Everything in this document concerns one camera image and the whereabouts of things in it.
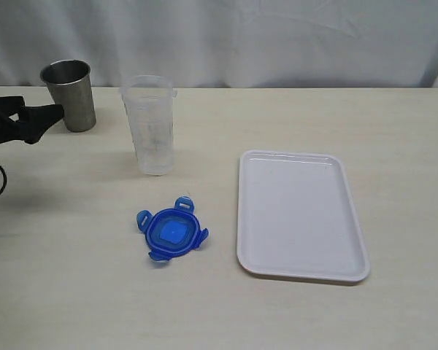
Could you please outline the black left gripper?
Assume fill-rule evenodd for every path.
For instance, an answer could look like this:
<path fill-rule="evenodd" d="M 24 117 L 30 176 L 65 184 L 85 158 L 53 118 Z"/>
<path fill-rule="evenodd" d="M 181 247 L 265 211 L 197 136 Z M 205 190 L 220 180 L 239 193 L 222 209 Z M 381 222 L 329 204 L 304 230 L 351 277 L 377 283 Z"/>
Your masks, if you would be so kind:
<path fill-rule="evenodd" d="M 18 114 L 18 122 L 9 117 Z M 39 142 L 42 136 L 64 118 L 60 104 L 25 106 L 22 96 L 0 96 L 0 144 L 24 141 Z"/>

